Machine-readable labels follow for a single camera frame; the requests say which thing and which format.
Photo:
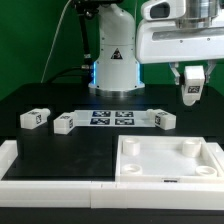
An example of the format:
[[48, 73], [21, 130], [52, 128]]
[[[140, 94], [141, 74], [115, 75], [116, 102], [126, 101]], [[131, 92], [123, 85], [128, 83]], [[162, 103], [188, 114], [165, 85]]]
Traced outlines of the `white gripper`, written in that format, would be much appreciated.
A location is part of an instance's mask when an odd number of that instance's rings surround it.
[[179, 63], [209, 60], [206, 81], [224, 58], [221, 0], [148, 0], [141, 6], [136, 57], [141, 64], [170, 63], [176, 85]]

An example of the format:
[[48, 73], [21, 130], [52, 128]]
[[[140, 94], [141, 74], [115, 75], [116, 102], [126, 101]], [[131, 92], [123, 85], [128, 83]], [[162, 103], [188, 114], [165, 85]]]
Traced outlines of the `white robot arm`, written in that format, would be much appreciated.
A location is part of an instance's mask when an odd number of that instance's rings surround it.
[[124, 95], [141, 90], [141, 64], [167, 63], [187, 105], [200, 99], [218, 59], [224, 58], [221, 0], [147, 0], [142, 21], [119, 7], [123, 0], [72, 0], [77, 12], [99, 16], [100, 55], [92, 92]]

